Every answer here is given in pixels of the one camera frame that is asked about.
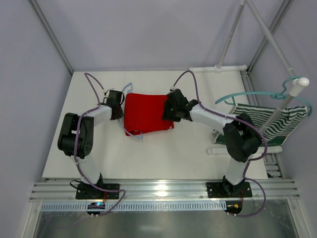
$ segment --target striped cloth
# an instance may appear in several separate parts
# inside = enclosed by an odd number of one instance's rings
[[[237,104],[230,114],[239,115],[246,113],[250,116],[256,128],[260,128],[270,115],[274,112],[274,108],[259,107],[253,105]],[[287,107],[275,119],[275,121],[264,132],[264,136],[269,146],[282,145],[293,130],[307,116],[307,107]],[[218,144],[225,144],[225,139],[222,134],[217,132],[217,137],[214,141]]]

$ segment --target metal vent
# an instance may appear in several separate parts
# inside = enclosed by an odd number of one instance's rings
[[[85,212],[89,202],[44,202],[42,212]],[[109,210],[115,202],[107,202]],[[210,211],[225,210],[225,201],[166,201],[166,202],[121,202],[114,209],[116,212],[151,212],[151,211]]]

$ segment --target red cloth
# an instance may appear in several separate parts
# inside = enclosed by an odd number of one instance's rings
[[[162,120],[166,99],[166,95],[128,93],[125,97],[124,128],[133,135],[174,128],[172,121]]]

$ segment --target white table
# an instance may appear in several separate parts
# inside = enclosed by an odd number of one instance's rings
[[[181,71],[107,71],[89,72],[104,88],[122,88],[133,83],[133,91],[141,94],[166,94]],[[225,103],[215,105],[216,99],[244,91],[240,72],[196,73],[201,101],[209,107],[229,112]],[[100,97],[100,87],[92,80]],[[177,84],[188,100],[195,99],[192,76],[184,75]],[[247,103],[245,97],[237,102]],[[83,72],[75,72],[59,118],[50,153],[43,172],[44,178],[79,178],[71,161],[57,148],[64,115],[81,114],[96,106],[95,95]],[[106,121],[94,130],[92,157],[107,179],[222,179],[230,158],[227,155],[208,155],[213,145],[211,128],[182,120],[175,128],[144,134],[143,140],[125,136],[117,121]],[[266,179],[263,160],[252,162],[247,176]]]

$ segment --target gray wall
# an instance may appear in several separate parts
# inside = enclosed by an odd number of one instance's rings
[[[38,0],[75,71],[213,66],[240,0]],[[270,22],[282,0],[254,0]],[[262,33],[246,7],[225,65],[248,64]]]
[[[26,0],[0,2],[0,232],[20,235],[70,74]]]
[[[301,97],[317,108],[317,1],[296,0],[275,34],[282,50],[297,75],[310,79],[310,85]],[[282,63],[272,47],[268,47],[252,74],[257,90],[280,92],[288,78]],[[267,106],[276,101],[262,98]],[[314,227],[317,226],[317,113],[297,128],[283,146],[282,165],[288,176],[296,180]]]

